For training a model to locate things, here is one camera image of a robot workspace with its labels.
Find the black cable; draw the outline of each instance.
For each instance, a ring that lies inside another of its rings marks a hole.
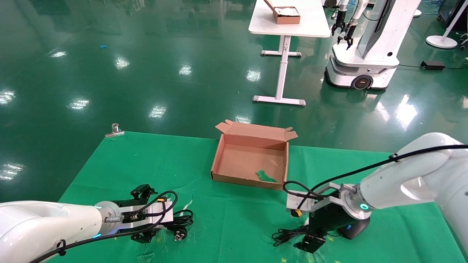
[[[385,14],[384,14],[381,18],[375,19],[375,20],[374,20],[374,19],[368,18],[368,17],[364,14],[364,12],[362,13],[362,15],[363,15],[367,20],[370,20],[370,21],[380,21],[381,19],[384,19],[384,18],[387,16],[389,10],[390,10],[390,4],[387,5],[387,9],[386,9],[386,11],[385,11]]]
[[[407,67],[418,67],[418,68],[424,68],[423,66],[410,66],[410,65],[402,65],[398,64],[399,66],[407,66]],[[445,69],[467,69],[468,66],[466,67],[445,67]]]
[[[165,202],[162,202],[162,210],[165,211],[165,212],[170,211],[170,209],[166,209]],[[151,224],[147,228],[140,229],[140,230],[135,230],[135,231],[131,231],[131,232],[110,234],[110,235],[104,235],[104,236],[100,236],[100,237],[96,237],[96,238],[85,239],[85,240],[75,242],[73,244],[65,245],[64,247],[52,250],[51,252],[46,253],[46,254],[36,258],[35,260],[31,261],[30,263],[40,263],[41,261],[46,260],[47,258],[49,258],[49,257],[51,257],[51,256],[53,256],[55,254],[63,253],[67,249],[74,248],[74,247],[77,247],[77,246],[81,246],[81,245],[84,245],[84,244],[89,244],[89,243],[92,243],[92,242],[95,242],[95,241],[105,240],[105,239],[109,239],[109,238],[116,238],[116,237],[121,237],[121,236],[128,236],[128,235],[133,235],[133,234],[139,234],[139,233],[142,233],[142,232],[149,231],[149,230],[155,228],[158,224],[160,224],[161,221],[164,219],[164,216],[165,216],[165,214],[163,214],[161,216],[161,218],[156,223]]]
[[[291,240],[292,238],[298,236],[298,235],[304,235],[306,234],[308,229],[308,225],[298,227],[296,229],[284,229],[280,228],[278,229],[278,232],[274,233],[271,235],[271,238],[275,241],[273,243],[274,247],[277,247],[281,244],[284,244]]]
[[[354,13],[352,13],[351,19],[354,17],[356,14],[356,11],[358,10],[358,5],[359,5],[359,0],[356,1],[356,4],[354,5]]]
[[[465,67],[446,67],[446,69],[465,69],[468,68],[468,66]]]
[[[160,195],[158,195],[155,199],[151,200],[151,202],[149,202],[148,204],[146,204],[145,206],[143,206],[142,208],[138,209],[137,211],[133,212],[130,214],[130,216],[134,216],[140,212],[142,212],[143,210],[145,210],[146,208],[148,208],[150,205],[156,203],[158,201],[158,199],[160,199],[161,197],[165,196],[166,194],[173,194],[174,195],[174,201],[172,202],[172,204],[168,207],[168,210],[171,210],[174,205],[177,203],[177,200],[178,200],[178,196],[176,194],[176,192],[172,191],[172,190],[168,190],[168,191],[165,191],[163,193],[161,193]],[[165,213],[164,211],[160,212],[160,213],[153,213],[153,214],[148,214],[149,216],[160,216],[162,215],[163,213]]]
[[[174,215],[180,214],[180,213],[189,213],[190,215],[181,215],[181,216],[174,216],[172,222],[165,222],[162,223],[163,226],[184,226],[188,227],[193,224],[193,211],[189,209],[184,209],[180,210],[177,212],[174,212]]]
[[[399,66],[407,66],[407,67],[418,67],[418,68],[424,68],[423,66],[409,66],[409,65],[402,65],[402,64],[398,64]]]
[[[314,192],[315,189],[317,189],[319,186],[321,186],[323,184],[326,184],[326,183],[329,183],[331,181],[338,180],[338,179],[341,179],[341,178],[344,178],[344,177],[348,177],[348,176],[351,176],[351,175],[354,175],[354,174],[357,174],[357,173],[360,173],[360,172],[363,172],[363,171],[366,171],[366,170],[369,170],[369,169],[372,169],[372,168],[376,168],[376,167],[382,166],[382,165],[390,163],[390,162],[398,162],[398,160],[408,158],[408,157],[411,157],[411,156],[414,156],[414,155],[419,155],[419,154],[423,154],[423,153],[430,153],[430,152],[436,152],[436,151],[441,151],[441,150],[450,150],[450,149],[468,149],[468,145],[463,145],[463,144],[443,145],[443,146],[429,147],[429,148],[413,151],[413,152],[410,152],[410,153],[405,153],[405,154],[402,154],[402,155],[392,154],[391,156],[388,157],[388,160],[380,161],[380,162],[377,162],[375,164],[371,164],[369,166],[354,170],[352,172],[332,177],[330,179],[327,179],[327,180],[325,180],[323,182],[320,182],[320,183],[316,184],[314,187],[307,190],[307,194],[304,196],[301,203],[298,205],[297,209],[300,209],[300,207],[304,204],[304,202],[307,200],[307,198],[314,199],[313,197],[310,197],[310,195],[315,195],[316,197],[321,197],[321,198],[328,197],[329,195],[319,195],[319,194]],[[289,183],[301,184],[301,183],[295,182],[295,181],[287,181],[287,182],[284,183],[283,189],[285,189],[286,185],[289,184]]]

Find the white floor lamp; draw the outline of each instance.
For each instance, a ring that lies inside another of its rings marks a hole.
[[[457,42],[448,36],[448,33],[452,30],[453,26],[455,23],[458,21],[459,17],[461,16],[461,13],[467,8],[468,5],[468,0],[465,0],[463,5],[461,6],[460,10],[458,10],[458,13],[455,15],[453,18],[452,22],[448,26],[447,30],[445,30],[445,33],[443,36],[430,36],[426,38],[426,42],[431,45],[435,46],[438,48],[444,48],[444,49],[450,49],[454,48],[457,46]]]

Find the green cloth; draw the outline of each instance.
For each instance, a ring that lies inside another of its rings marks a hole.
[[[275,179],[269,177],[263,170],[257,171],[257,175],[258,175],[258,178],[260,178],[260,181],[277,183]]]
[[[369,227],[354,240],[333,237],[317,253],[293,247],[296,238],[273,247],[278,228],[306,219],[285,210],[286,193],[213,182],[210,169],[217,140],[126,132],[104,139],[60,202],[94,205],[130,199],[148,183],[158,192],[174,190],[176,209],[195,213],[186,240],[161,230],[149,244],[129,237],[70,249],[50,262],[109,263],[441,263],[465,262],[434,203],[373,211]],[[291,146],[288,179],[315,185],[324,179],[381,161],[388,153]],[[370,171],[338,180],[356,183]]]

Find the cardboard box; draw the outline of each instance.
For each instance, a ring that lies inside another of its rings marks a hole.
[[[288,173],[289,140],[297,137],[292,128],[276,128],[226,120],[216,128],[223,132],[211,168],[213,180],[283,190]],[[257,172],[276,180],[260,180]]]
[[[278,12],[275,10],[275,8],[294,8],[296,11],[296,7],[275,7],[273,6],[271,0],[264,0],[265,3],[270,7],[270,9],[273,11],[273,17],[275,18],[275,22],[278,25],[284,25],[284,24],[299,24],[300,22],[300,14],[297,12],[297,16],[284,16],[278,14]]]

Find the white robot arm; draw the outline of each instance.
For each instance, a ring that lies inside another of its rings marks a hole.
[[[366,9],[368,3],[369,3],[369,0],[357,1],[352,18],[350,19],[346,28],[342,30],[341,33],[338,35],[338,44],[340,43],[342,39],[345,40],[348,44],[347,50],[353,45],[352,35],[354,34],[354,30],[356,29],[356,26],[358,25],[358,20],[362,16],[362,13]]]
[[[125,235],[148,243],[161,226],[173,230],[176,240],[184,239],[185,226],[170,223],[177,195],[166,191],[148,203],[153,194],[157,193],[144,184],[131,192],[133,199],[103,201],[94,206],[0,203],[0,262],[43,262],[55,254],[63,256],[65,249],[77,245]],[[174,195],[173,202],[165,197],[167,194]]]
[[[288,192],[286,207],[292,215],[297,215],[298,209],[310,212],[306,236],[295,247],[313,253],[325,242],[324,236],[328,231],[365,220],[368,222],[372,210],[435,201],[468,251],[468,210],[465,209],[468,205],[467,161],[467,145],[442,133],[428,133],[403,147],[390,160],[381,162],[386,164],[357,185],[340,186],[327,180],[329,183],[316,192],[313,192],[315,188],[308,189],[308,193],[285,188]],[[337,177],[343,178],[366,169]],[[329,189],[335,191],[322,195]]]
[[[344,17],[346,16],[346,11],[348,10],[349,0],[340,0],[338,3],[338,14],[336,15],[336,22],[331,27],[331,35],[335,35],[335,31],[338,28],[341,28],[341,32],[344,31],[346,23],[344,22]]]

